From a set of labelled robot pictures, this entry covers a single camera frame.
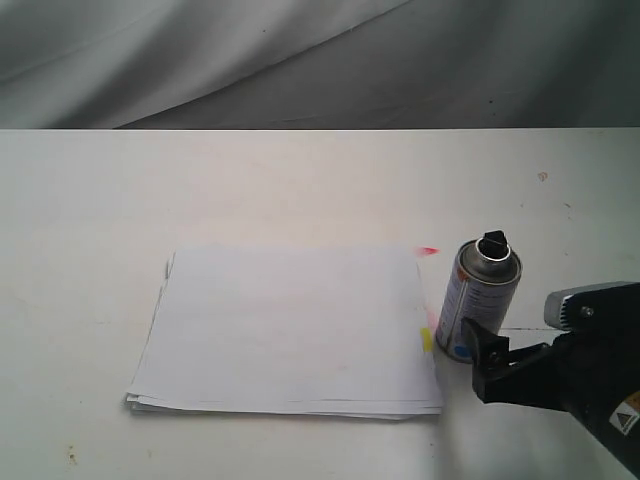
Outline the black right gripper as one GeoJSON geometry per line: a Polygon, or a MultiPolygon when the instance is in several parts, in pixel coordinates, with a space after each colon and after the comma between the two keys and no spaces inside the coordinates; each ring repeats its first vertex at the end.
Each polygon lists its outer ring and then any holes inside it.
{"type": "Polygon", "coordinates": [[[639,468],[639,283],[607,282],[550,293],[552,344],[511,350],[508,337],[464,318],[472,387],[484,403],[566,412],[626,469],[639,468]]]}

